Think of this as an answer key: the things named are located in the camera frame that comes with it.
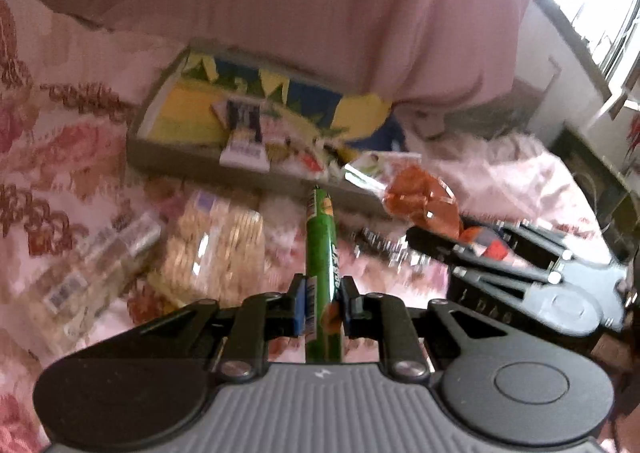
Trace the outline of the orange snack bag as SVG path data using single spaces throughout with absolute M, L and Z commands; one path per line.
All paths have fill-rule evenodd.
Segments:
M 419 166 L 398 172 L 383 196 L 386 212 L 448 239 L 460 235 L 461 218 L 454 193 L 442 179 Z

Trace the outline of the green snack stick packet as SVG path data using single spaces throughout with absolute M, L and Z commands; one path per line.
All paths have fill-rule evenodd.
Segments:
M 337 236 L 330 195 L 315 187 L 307 203 L 306 219 L 305 355 L 308 363 L 340 363 L 342 322 L 337 293 Z

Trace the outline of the clear cracker packet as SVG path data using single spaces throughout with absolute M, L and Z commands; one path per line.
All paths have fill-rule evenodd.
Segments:
M 176 307 L 209 298 L 226 308 L 253 295 L 264 270 L 262 215 L 200 190 L 170 226 L 148 282 Z

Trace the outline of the dark bedside cabinet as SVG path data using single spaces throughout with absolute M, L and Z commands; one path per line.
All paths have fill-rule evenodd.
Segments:
M 561 158 L 586 195 L 610 250 L 619 261 L 631 261 L 639 247 L 638 194 L 572 125 L 563 126 L 550 151 Z

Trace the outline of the black and white snack sachet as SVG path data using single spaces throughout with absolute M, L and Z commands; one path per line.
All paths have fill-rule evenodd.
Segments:
M 220 164 L 267 173 L 270 164 L 262 140 L 260 105 L 240 97 L 230 97 L 226 100 L 226 121 L 229 137 L 220 154 Z

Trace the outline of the silver wrapped biscuit packet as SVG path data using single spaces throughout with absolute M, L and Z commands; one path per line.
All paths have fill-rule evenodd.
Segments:
M 148 265 L 165 224 L 145 212 L 124 228 L 106 227 L 55 262 L 24 297 L 29 321 L 54 353 L 72 350 L 100 314 Z

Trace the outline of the grey cardboard tray with dinosaur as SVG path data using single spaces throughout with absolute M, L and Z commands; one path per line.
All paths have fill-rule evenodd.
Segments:
M 320 187 L 343 210 L 381 216 L 380 187 L 348 166 L 403 145 L 392 105 L 375 94 L 196 42 L 152 86 L 126 150 L 146 172 L 295 199 Z

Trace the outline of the floral pink bed sheet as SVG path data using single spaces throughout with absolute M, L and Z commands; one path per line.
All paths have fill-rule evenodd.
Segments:
M 126 165 L 126 132 L 152 83 L 178 54 L 178 45 L 156 36 L 88 28 L 55 13 L 40 0 L 1 0 L 1 452 L 41 452 L 48 444 L 32 406 L 32 388 L 42 371 L 29 351 L 34 337 L 16 299 L 39 274 L 68 251 L 66 244 L 111 224 L 118 217 L 155 208 L 165 216 L 178 214 L 193 184 L 163 176 L 146 176 Z M 577 222 L 568 226 L 568 243 L 597 261 L 608 251 L 594 229 L 574 179 L 560 161 L 529 136 L 507 136 L 489 143 L 482 158 L 491 166 L 520 167 L 534 178 L 551 178 L 549 187 L 526 186 L 523 199 L 551 204 L 542 223 Z M 498 190 L 518 191 L 510 170 Z M 266 209 L 267 286 L 282 286 L 285 276 L 304 270 L 303 204 L 283 196 L 262 195 L 258 204 L 243 193 L 238 199 Z M 428 265 L 424 273 L 393 277 L 381 259 L 356 258 L 352 245 L 338 245 L 340 270 L 359 288 L 387 289 L 406 304 L 444 294 L 445 266 Z M 145 280 L 96 321 L 80 344 L 126 331 L 168 309 Z

